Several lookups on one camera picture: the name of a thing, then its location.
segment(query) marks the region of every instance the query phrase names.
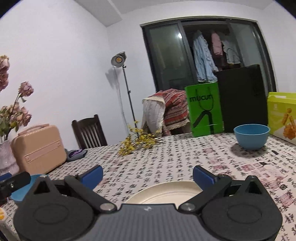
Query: lamp head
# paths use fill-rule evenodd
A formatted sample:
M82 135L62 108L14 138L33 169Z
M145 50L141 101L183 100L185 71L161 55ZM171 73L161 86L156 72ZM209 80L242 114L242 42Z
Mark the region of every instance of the lamp head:
M124 62L126 60L126 53L125 52L120 52L116 54L112 59L111 59L111 64L115 68L120 68L123 66Z

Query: metal screw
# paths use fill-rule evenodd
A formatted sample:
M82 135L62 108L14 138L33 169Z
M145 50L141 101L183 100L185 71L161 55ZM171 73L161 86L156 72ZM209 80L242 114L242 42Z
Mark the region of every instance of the metal screw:
M100 209L103 211L112 211L115 208L115 205L113 203L103 203L100 205Z
M192 211L195 209L195 206L194 204L192 203L189 203L189 202L186 202L186 203L183 203L180 208L184 211Z

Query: ceiling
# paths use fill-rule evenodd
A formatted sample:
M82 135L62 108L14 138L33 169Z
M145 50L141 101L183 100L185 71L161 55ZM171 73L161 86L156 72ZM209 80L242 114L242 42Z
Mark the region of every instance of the ceiling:
M105 26L122 20L123 14L147 6L170 2L199 0L75 0ZM273 0L211 0L242 4L258 9L266 8Z

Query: hanging clothes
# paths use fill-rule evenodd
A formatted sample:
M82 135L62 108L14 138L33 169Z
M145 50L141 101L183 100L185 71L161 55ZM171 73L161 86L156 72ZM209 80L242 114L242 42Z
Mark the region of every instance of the hanging clothes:
M212 30L212 46L213 46L213 55L214 58L223 56L222 42L220 40L219 35Z
M213 71L218 71L218 68L213 61L207 41L200 30L193 37L193 53L198 82L217 82L218 79L213 74Z
M225 35L221 32L218 32L220 40L223 43L223 50L226 54L227 63L229 64L239 64L241 61L239 59L237 47L232 41L232 38L229 35Z

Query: printed logo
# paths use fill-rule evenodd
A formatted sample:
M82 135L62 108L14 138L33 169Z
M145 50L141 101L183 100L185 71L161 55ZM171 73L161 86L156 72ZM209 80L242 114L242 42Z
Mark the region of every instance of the printed logo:
M209 99L213 99L213 96L212 95L202 95L202 96L190 97L189 101L194 102L194 101L209 100Z
M144 210L147 211L147 212L149 212L149 211L152 210L152 207L149 207L149 206L148 207L145 207Z

